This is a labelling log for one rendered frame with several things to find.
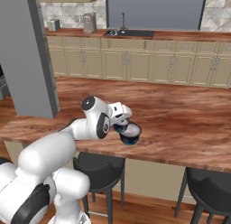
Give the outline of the beige base cupboard run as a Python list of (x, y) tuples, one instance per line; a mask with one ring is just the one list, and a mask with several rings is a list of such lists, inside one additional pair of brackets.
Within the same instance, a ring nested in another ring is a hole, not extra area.
[(231, 88), (231, 43), (48, 38), (56, 76)]

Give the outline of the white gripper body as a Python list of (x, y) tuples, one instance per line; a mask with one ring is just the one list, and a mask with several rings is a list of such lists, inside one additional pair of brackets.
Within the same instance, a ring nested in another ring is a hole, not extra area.
[(120, 126), (126, 126), (129, 123), (129, 117), (132, 115), (132, 110), (122, 105), (118, 109), (118, 114), (115, 116), (115, 123)]

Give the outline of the black sink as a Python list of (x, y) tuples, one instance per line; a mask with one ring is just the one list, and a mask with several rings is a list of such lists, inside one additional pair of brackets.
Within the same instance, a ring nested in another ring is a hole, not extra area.
[(111, 36), (111, 37), (125, 37), (125, 36), (132, 36), (132, 37), (153, 37), (154, 31), (145, 31), (145, 30), (108, 30), (104, 33), (104, 36)]

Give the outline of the black bar stool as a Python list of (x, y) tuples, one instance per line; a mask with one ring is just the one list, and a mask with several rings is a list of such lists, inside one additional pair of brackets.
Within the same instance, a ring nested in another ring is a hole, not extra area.
[(106, 194), (108, 224), (113, 224), (112, 189), (121, 181), (121, 207), (125, 204), (125, 158), (80, 152), (73, 158), (73, 168), (90, 179), (92, 201), (96, 193)]
[(231, 224), (231, 173), (186, 167), (174, 217), (178, 216), (186, 187), (197, 203), (190, 224), (199, 224), (204, 210), (209, 213), (207, 224), (215, 215), (225, 217), (222, 224)]

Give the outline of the small dark teal yogurt container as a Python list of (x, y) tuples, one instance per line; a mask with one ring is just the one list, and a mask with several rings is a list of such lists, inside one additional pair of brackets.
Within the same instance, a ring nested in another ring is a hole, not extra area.
[(114, 129), (117, 133), (121, 134), (127, 129), (127, 125), (120, 126), (120, 125), (114, 124)]

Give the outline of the beige island base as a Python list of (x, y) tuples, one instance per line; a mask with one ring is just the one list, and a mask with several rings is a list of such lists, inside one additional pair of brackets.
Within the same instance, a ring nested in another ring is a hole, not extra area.
[[(0, 155), (13, 162), (27, 146), (9, 141), (0, 141)], [(125, 160), (125, 192), (143, 197), (176, 201), (179, 196), (185, 167), (141, 160)], [(183, 202), (195, 204), (189, 189), (186, 189)]]

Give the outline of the silver toaster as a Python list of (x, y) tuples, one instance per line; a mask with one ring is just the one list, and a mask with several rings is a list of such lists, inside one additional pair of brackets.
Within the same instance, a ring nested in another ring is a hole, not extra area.
[(50, 31), (58, 31), (60, 29), (60, 20), (51, 19), (48, 21), (48, 28)]

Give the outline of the dark grey oven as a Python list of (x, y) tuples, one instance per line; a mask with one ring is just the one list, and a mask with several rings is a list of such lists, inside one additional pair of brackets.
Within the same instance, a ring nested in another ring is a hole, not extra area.
[(6, 83), (5, 75), (3, 73), (2, 67), (0, 65), (0, 100), (5, 99), (9, 95), (10, 95), (10, 91)]

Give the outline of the dark tap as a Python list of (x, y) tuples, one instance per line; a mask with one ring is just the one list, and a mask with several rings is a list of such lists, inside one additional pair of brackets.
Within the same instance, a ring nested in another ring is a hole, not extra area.
[(121, 30), (126, 30), (127, 28), (125, 27), (125, 13), (121, 13), (122, 16), (122, 26), (121, 26)]

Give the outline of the grey fridge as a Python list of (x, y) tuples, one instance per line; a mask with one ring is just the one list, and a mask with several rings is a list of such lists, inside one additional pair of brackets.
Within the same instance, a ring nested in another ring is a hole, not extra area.
[(17, 114), (56, 117), (60, 102), (39, 0), (0, 0), (0, 64)]

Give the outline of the large dark teal yogurt container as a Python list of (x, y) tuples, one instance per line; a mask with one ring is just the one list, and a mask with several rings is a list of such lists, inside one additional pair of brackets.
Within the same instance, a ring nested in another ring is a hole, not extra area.
[(120, 134), (120, 138), (125, 145), (135, 145), (142, 133), (142, 129), (134, 122), (130, 121), (126, 130)]

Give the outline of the dark framed window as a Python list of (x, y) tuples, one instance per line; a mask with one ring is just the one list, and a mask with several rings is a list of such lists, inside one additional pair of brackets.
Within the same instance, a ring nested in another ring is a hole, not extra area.
[(106, 0), (106, 26), (128, 29), (198, 31), (206, 0)]

